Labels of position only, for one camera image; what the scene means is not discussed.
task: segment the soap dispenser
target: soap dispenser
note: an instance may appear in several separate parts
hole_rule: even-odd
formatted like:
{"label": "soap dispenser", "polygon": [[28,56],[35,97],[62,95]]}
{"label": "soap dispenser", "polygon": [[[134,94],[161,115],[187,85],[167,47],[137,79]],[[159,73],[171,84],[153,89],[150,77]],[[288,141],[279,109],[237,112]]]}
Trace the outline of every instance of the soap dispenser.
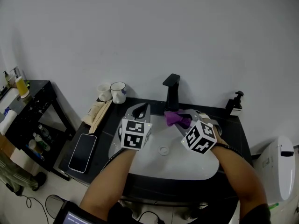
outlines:
{"label": "soap dispenser", "polygon": [[242,91],[238,91],[236,94],[237,97],[230,99],[225,107],[229,117],[237,117],[242,111],[241,97],[244,95],[244,93]]}
{"label": "soap dispenser", "polygon": [[6,72],[6,70],[3,72],[4,73],[4,75],[5,75],[5,80],[6,80],[6,82],[7,82],[7,84],[9,85],[9,75],[8,75],[8,73]]}

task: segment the person's arm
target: person's arm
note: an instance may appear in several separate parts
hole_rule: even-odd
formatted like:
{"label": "person's arm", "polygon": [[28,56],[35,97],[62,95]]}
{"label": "person's arm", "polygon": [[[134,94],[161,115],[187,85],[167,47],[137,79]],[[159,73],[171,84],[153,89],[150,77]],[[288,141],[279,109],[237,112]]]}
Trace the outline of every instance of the person's arm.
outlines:
{"label": "person's arm", "polygon": [[109,210],[122,195],[135,154],[128,149],[109,163],[90,184],[80,208],[107,221]]}
{"label": "person's arm", "polygon": [[[214,132],[217,141],[227,143],[219,136],[216,128]],[[211,151],[219,160],[228,181],[240,200],[240,220],[255,207],[267,204],[266,194],[256,171],[242,157],[223,147],[213,147]]]}

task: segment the black faucet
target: black faucet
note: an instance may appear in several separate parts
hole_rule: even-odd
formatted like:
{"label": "black faucet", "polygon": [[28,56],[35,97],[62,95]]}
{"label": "black faucet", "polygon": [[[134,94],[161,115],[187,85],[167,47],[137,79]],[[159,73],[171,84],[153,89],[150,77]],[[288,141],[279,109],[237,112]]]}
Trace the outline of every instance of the black faucet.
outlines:
{"label": "black faucet", "polygon": [[168,86],[166,111],[178,111],[178,82],[181,76],[171,74],[164,80],[163,85]]}

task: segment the white cup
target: white cup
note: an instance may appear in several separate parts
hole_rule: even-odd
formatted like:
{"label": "white cup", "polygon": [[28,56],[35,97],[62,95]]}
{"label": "white cup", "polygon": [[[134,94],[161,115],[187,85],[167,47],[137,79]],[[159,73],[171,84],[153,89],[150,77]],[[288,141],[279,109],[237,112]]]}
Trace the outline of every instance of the white cup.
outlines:
{"label": "white cup", "polygon": [[123,82],[115,82],[110,86],[113,103],[122,104],[126,101],[127,88]]}
{"label": "white cup", "polygon": [[109,101],[112,99],[112,94],[111,94],[109,83],[100,84],[97,87],[97,91],[99,93],[100,101],[106,102],[106,101]]}

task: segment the purple cloth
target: purple cloth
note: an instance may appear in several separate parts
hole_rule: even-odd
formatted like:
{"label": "purple cloth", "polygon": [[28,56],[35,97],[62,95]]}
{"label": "purple cloth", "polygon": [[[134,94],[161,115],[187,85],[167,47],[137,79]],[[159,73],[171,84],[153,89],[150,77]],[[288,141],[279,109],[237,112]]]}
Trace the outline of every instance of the purple cloth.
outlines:
{"label": "purple cloth", "polygon": [[179,124],[183,129],[187,129],[190,127],[191,119],[184,117],[184,114],[180,114],[182,110],[172,112],[165,111],[164,116],[166,118],[166,123],[168,126],[173,126],[174,124]]}

